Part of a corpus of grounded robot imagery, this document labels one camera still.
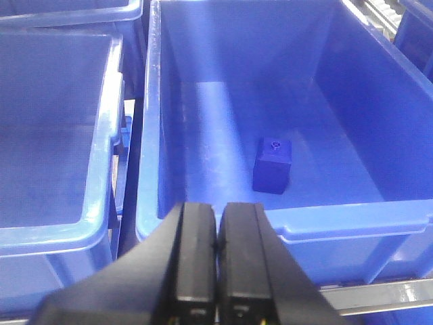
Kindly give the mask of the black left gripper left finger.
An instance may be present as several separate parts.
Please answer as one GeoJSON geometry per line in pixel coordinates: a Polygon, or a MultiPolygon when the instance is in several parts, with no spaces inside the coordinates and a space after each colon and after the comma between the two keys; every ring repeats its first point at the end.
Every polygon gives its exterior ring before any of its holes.
{"type": "Polygon", "coordinates": [[[44,298],[29,324],[213,324],[215,244],[212,207],[177,204],[116,262],[44,298]]]}

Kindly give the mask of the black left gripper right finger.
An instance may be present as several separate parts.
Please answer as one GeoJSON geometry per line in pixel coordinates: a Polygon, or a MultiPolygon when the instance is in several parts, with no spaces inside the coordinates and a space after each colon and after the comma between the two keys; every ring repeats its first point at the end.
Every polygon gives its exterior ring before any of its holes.
{"type": "Polygon", "coordinates": [[[227,204],[218,241],[221,324],[348,323],[291,256],[261,204],[227,204]]]}

